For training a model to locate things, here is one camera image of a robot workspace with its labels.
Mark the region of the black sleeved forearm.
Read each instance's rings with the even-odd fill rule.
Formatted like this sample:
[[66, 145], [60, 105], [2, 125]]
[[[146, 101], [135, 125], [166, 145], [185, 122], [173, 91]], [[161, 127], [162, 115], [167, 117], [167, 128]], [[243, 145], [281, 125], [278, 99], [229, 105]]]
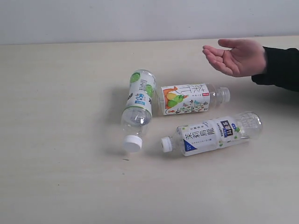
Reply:
[[251, 80], [258, 85], [274, 85], [290, 91], [299, 91], [299, 50], [264, 47], [266, 68]]

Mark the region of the bare open human hand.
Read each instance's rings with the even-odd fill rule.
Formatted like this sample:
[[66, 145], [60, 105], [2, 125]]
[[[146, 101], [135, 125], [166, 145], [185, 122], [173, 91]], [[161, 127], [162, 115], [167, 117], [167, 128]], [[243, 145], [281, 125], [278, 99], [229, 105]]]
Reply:
[[266, 69], [265, 49], [249, 39], [219, 39], [224, 49], [203, 46], [203, 53], [217, 71], [231, 77], [249, 77], [262, 74]]

